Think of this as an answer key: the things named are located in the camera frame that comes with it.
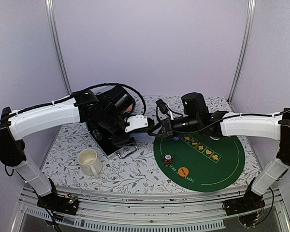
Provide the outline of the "purple small blind button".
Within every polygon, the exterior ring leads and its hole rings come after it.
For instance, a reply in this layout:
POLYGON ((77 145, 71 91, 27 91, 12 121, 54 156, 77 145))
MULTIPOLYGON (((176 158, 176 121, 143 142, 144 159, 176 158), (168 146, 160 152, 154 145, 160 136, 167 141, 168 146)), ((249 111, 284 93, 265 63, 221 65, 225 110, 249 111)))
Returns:
POLYGON ((180 136, 173 137, 172 140, 177 142, 180 140, 180 136))

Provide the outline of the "red black poker chip stack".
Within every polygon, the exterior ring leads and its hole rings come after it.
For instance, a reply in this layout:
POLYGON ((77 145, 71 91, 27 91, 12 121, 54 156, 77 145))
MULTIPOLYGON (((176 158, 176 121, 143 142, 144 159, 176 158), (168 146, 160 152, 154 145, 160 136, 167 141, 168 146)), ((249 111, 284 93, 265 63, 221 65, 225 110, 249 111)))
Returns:
POLYGON ((165 166, 170 166, 173 163, 173 156, 171 154, 165 154, 163 158, 163 164, 165 166))

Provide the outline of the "orange big blind button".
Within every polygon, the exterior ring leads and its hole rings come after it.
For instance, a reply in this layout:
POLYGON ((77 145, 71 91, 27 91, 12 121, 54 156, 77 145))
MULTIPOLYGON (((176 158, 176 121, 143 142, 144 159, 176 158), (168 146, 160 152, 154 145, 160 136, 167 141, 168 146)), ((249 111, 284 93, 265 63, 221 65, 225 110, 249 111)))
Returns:
POLYGON ((189 170, 186 167, 180 167, 177 173, 180 177, 187 177, 189 175, 189 170))

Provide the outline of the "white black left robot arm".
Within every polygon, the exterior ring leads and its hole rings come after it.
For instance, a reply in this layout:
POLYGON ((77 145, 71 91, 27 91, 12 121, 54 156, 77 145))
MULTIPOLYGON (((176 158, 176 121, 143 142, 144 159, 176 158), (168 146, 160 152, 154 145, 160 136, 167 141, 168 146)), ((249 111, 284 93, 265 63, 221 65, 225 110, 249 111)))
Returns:
POLYGON ((52 210, 62 206, 64 197, 57 194, 52 180, 39 170, 25 154, 24 138, 28 135, 64 124, 86 123, 101 127, 111 134, 112 143, 124 146, 130 142, 127 119, 135 107, 135 99, 124 84, 110 83, 111 89, 95 95, 88 87, 53 102, 22 110, 2 110, 0 118, 0 161, 12 167, 35 190, 42 202, 52 210))

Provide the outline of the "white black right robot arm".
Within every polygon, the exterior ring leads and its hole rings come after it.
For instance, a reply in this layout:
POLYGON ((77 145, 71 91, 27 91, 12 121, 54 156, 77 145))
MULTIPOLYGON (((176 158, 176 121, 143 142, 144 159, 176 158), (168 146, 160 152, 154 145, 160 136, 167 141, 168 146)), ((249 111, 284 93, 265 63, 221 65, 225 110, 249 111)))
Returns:
POLYGON ((180 134, 201 133, 219 139, 231 136, 269 138, 279 141, 279 150, 265 169, 252 180, 240 201, 245 211, 259 203, 266 190, 290 168, 290 108, 271 114, 209 112, 201 93, 188 93, 181 98, 183 117, 158 120, 148 134, 171 138, 180 134))

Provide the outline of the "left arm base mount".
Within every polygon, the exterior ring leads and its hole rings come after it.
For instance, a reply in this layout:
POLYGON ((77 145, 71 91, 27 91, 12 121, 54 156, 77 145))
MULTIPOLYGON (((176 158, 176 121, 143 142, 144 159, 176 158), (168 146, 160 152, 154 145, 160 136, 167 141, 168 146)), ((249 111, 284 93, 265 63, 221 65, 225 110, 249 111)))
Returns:
POLYGON ((39 196, 37 205, 50 211, 75 216, 78 210, 79 200, 76 195, 70 193, 65 196, 50 193, 43 197, 39 196))

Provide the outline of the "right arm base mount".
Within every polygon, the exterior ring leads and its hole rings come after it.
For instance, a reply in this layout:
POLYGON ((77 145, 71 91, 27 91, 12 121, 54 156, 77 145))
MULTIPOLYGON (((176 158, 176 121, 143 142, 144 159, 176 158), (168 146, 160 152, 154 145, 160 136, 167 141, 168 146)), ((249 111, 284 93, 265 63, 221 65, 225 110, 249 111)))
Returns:
POLYGON ((255 193, 245 194, 240 198, 225 200, 222 204, 222 208, 228 216, 245 213, 263 207, 265 207, 263 197, 255 193))

